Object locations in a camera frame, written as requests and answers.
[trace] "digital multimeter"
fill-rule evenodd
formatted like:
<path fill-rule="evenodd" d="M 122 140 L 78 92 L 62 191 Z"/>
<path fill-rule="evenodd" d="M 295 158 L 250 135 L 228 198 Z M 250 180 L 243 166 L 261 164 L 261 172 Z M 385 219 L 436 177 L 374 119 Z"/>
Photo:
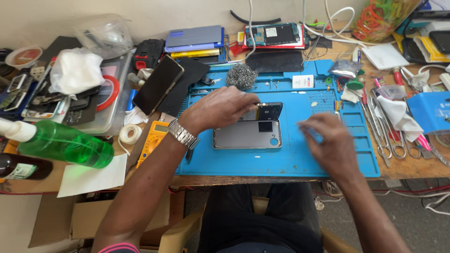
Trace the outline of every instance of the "digital multimeter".
<path fill-rule="evenodd" d="M 162 141 L 164 136 L 166 136 L 169 130 L 169 123 L 153 121 L 150 131 L 148 132 L 147 139 L 145 140 L 144 148 L 142 149 L 141 155 L 139 156 L 138 165 L 139 167 L 142 162 L 155 150 L 155 148 Z"/>

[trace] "white tape roll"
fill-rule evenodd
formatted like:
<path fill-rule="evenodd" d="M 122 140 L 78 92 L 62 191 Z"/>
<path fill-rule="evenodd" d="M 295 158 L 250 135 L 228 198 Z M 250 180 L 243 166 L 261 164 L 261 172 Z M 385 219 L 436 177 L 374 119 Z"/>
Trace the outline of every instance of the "white tape roll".
<path fill-rule="evenodd" d="M 128 137 L 128 134 L 133 131 L 133 136 Z M 119 140 L 126 144 L 135 144 L 139 136 L 142 134 L 142 129 L 135 124 L 126 124 L 119 132 Z"/>

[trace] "brown bottle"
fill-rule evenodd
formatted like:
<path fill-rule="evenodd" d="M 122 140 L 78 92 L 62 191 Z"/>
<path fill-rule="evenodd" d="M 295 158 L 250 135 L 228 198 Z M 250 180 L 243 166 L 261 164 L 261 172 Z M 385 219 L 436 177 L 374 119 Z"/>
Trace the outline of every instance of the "brown bottle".
<path fill-rule="evenodd" d="M 47 160 L 18 154 L 0 154 L 0 178 L 41 180 L 52 172 Z"/>

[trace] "jar of rubber bands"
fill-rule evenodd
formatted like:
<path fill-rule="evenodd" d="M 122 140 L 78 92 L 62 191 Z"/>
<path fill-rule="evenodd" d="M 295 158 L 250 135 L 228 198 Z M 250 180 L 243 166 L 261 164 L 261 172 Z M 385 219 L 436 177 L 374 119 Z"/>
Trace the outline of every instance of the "jar of rubber bands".
<path fill-rule="evenodd" d="M 364 42 L 378 43 L 391 35 L 415 9 L 420 0 L 369 0 L 354 21 L 353 35 Z"/>

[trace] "wristwatch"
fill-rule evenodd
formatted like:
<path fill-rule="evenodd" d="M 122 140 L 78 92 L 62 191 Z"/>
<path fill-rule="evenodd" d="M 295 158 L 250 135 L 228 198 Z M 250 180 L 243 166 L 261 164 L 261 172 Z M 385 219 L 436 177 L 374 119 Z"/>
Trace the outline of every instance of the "wristwatch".
<path fill-rule="evenodd" d="M 184 127 L 178 123 L 178 119 L 172 120 L 169 124 L 168 133 L 172 134 L 175 139 L 181 142 L 183 145 L 188 146 L 188 149 L 194 149 L 200 142 L 200 139 L 190 134 Z"/>

